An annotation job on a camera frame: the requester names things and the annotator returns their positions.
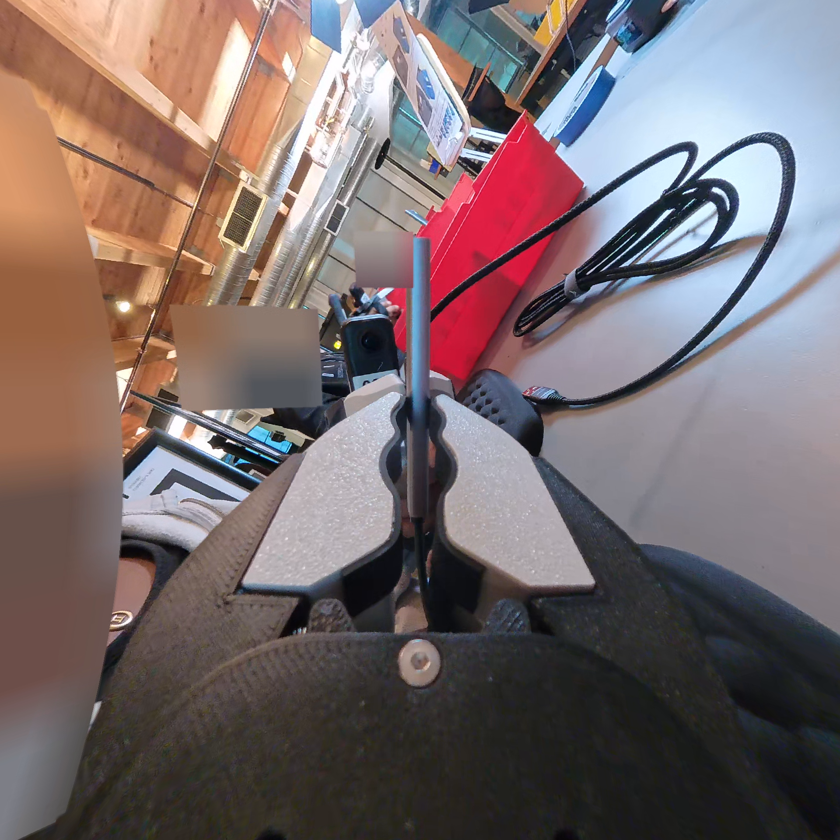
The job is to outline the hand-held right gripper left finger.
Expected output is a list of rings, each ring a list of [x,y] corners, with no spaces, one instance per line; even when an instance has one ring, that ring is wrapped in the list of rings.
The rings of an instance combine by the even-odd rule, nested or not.
[[[397,417],[388,393],[320,437],[302,462],[241,581],[249,594],[341,601],[361,615],[403,570]]]

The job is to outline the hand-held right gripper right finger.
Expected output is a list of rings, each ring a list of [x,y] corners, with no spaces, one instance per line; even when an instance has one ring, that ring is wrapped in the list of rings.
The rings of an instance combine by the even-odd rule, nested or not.
[[[430,572],[446,627],[476,632],[500,601],[589,596],[595,578],[533,457],[452,397],[433,399],[437,499]]]

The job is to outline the slim grey usb hub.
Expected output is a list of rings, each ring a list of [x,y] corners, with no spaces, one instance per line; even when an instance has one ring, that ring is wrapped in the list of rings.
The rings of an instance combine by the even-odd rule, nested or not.
[[[424,529],[429,496],[430,247],[427,238],[413,240],[413,285],[406,300],[406,502],[416,536]]]

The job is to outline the red plastic bin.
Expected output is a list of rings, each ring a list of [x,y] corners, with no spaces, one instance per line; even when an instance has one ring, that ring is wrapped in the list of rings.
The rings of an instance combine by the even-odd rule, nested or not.
[[[421,231],[432,243],[431,305],[572,209],[583,186],[521,115],[478,176],[462,175]],[[430,327],[433,371],[466,382],[549,241],[495,269],[436,317]]]

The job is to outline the black wrist rest pad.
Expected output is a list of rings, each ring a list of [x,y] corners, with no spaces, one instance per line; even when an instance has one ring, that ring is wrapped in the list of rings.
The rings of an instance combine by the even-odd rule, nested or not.
[[[456,402],[466,406],[515,438],[531,456],[539,457],[544,425],[537,409],[503,373],[483,369],[457,392]]]
[[[838,634],[716,563],[640,549],[692,618],[757,760],[812,834],[838,839]]]

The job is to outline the black framed sign on pole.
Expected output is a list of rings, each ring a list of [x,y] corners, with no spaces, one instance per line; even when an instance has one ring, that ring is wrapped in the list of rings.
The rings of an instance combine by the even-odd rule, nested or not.
[[[128,393],[136,399],[150,404],[152,407],[163,413],[184,419],[188,423],[192,423],[210,431],[228,442],[231,442],[241,448],[245,448],[254,454],[258,454],[261,458],[270,459],[279,464],[291,456],[291,453],[279,451],[277,448],[268,446],[267,444],[262,443],[247,434],[240,433],[233,427],[228,426],[225,423],[221,423],[207,415],[186,411],[184,408],[175,403],[163,401],[152,395],[146,395],[134,390],[128,390]]]

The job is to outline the framed code sign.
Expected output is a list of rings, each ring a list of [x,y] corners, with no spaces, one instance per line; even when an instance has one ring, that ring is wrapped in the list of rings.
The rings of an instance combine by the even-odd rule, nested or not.
[[[156,428],[123,457],[122,468],[124,501],[159,496],[167,490],[202,501],[241,501],[260,483]]]

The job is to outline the person's grey hoodie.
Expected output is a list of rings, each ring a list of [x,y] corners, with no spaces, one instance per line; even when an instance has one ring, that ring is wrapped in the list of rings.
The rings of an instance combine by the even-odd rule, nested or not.
[[[205,499],[174,487],[157,495],[125,500],[122,505],[123,539],[194,551],[226,516],[238,500]]]

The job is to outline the black floor lamp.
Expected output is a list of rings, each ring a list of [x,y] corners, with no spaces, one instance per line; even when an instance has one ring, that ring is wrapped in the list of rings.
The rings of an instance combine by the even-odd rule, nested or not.
[[[385,137],[381,142],[373,163],[373,170],[378,172],[384,166],[389,166],[395,172],[400,173],[407,180],[420,185],[423,188],[431,189],[433,184],[427,179],[427,172],[419,163],[411,161],[406,155],[400,152],[392,142],[391,137]]]

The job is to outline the person's black top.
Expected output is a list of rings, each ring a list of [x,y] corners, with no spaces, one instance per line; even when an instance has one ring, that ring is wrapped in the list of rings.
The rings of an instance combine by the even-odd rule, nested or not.
[[[132,635],[187,554],[186,549],[166,542],[121,539],[112,612],[129,613],[130,619],[118,629],[109,631],[104,671],[119,661]]]

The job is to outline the instruction sign board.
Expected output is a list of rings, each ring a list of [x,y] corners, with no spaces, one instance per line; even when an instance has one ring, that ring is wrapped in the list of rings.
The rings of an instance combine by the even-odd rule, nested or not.
[[[375,36],[434,150],[450,171],[473,129],[466,105],[434,48],[414,32],[408,13],[393,2],[375,25]]]

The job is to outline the blue tape roll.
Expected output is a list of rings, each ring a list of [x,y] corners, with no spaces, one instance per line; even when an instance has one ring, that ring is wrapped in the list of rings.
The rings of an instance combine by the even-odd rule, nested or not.
[[[603,108],[615,84],[616,79],[605,66],[595,68],[575,95],[552,141],[567,148],[577,141]]]

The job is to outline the long wooden table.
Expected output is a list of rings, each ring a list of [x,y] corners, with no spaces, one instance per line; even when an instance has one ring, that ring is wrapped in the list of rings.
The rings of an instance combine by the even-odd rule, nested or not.
[[[559,13],[558,21],[556,22],[557,25],[554,28],[552,27],[553,4],[557,4]],[[581,10],[585,8],[586,4],[586,1],[562,1],[551,2],[548,5],[546,19],[548,20],[549,24],[550,39],[547,42],[547,45],[542,48],[540,52],[540,58],[536,66],[532,70],[529,78],[525,82],[521,93],[518,96],[517,105],[519,106],[520,110],[527,110],[527,106],[525,104],[526,97],[530,93],[530,90],[532,89],[534,84],[541,77],[546,66],[550,63],[550,60],[552,59],[556,49],[560,47],[561,42],[564,39],[566,39],[566,36],[569,34],[570,26],[573,24],[574,20],[577,18]]]

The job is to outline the black box device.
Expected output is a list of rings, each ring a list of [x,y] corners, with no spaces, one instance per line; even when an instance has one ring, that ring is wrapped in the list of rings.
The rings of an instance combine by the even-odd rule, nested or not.
[[[676,10],[677,1],[618,1],[606,16],[605,31],[627,54],[653,39]]]

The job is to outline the silver ceiling duct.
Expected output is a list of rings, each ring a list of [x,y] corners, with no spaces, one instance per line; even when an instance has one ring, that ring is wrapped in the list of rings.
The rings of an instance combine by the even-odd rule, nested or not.
[[[342,14],[335,2],[312,2],[310,38],[255,174],[240,180],[219,230],[223,257],[206,306],[239,303],[304,154],[312,146],[333,84],[343,68]]]

